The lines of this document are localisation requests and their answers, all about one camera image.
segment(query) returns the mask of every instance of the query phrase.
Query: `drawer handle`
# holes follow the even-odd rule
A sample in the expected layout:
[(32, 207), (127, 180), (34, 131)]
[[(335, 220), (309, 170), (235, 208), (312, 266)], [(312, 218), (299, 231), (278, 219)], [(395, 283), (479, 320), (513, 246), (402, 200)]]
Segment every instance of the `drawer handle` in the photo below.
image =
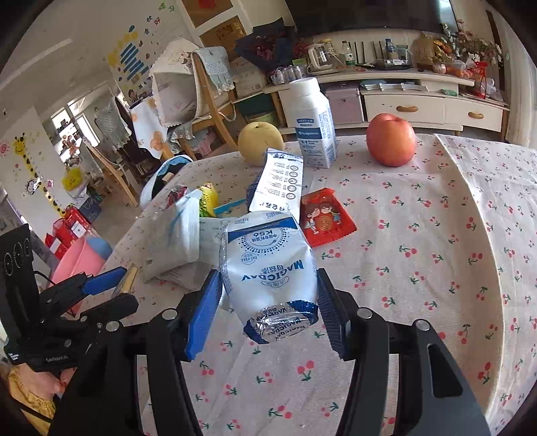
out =
[(418, 112), (417, 106), (397, 106), (397, 112)]
[(485, 118), (485, 115), (483, 115), (482, 113), (475, 113), (475, 112), (468, 112), (468, 116), (476, 120), (482, 120), (483, 118)]

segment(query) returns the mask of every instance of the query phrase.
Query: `apple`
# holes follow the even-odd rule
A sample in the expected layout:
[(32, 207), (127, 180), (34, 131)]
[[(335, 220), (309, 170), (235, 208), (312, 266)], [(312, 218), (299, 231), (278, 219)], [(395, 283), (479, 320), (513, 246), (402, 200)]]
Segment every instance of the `apple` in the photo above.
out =
[(366, 131), (369, 152), (385, 166), (408, 163), (416, 151), (416, 134), (408, 121), (389, 113), (380, 113)]
[(241, 130), (238, 136), (238, 151), (246, 162), (263, 166), (267, 148), (284, 149), (284, 139), (276, 126), (269, 122), (256, 121)]

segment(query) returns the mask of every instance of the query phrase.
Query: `pink box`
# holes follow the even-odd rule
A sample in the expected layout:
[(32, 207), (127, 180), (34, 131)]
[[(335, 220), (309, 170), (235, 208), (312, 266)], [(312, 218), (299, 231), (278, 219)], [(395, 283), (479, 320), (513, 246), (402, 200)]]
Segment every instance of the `pink box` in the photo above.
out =
[(334, 84), (327, 88), (326, 97), (330, 101), (334, 124), (364, 122), (364, 110), (360, 101), (358, 85)]

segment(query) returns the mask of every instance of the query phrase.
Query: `white paper packet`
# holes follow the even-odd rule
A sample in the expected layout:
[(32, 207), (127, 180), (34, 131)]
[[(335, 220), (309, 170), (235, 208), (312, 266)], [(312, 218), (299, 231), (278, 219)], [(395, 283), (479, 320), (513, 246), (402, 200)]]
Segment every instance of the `white paper packet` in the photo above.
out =
[(144, 281), (199, 259), (200, 190), (194, 190), (151, 218)]
[(200, 217), (199, 260), (166, 271), (158, 277), (169, 280), (189, 290), (199, 290), (211, 269), (218, 269), (218, 253), (222, 231), (237, 218)]
[(296, 222), (300, 222), (303, 166), (302, 156), (267, 149), (265, 167), (248, 210), (289, 212)]

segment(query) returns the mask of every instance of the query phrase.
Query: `white bottle cap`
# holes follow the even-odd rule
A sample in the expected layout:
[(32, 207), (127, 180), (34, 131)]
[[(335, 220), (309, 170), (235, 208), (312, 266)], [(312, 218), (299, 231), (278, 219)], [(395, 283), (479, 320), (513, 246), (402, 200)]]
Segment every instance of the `white bottle cap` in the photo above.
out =
[(314, 92), (320, 92), (319, 82), (315, 77), (304, 77), (302, 79), (293, 80), (289, 83), (289, 91), (293, 97), (304, 97)]

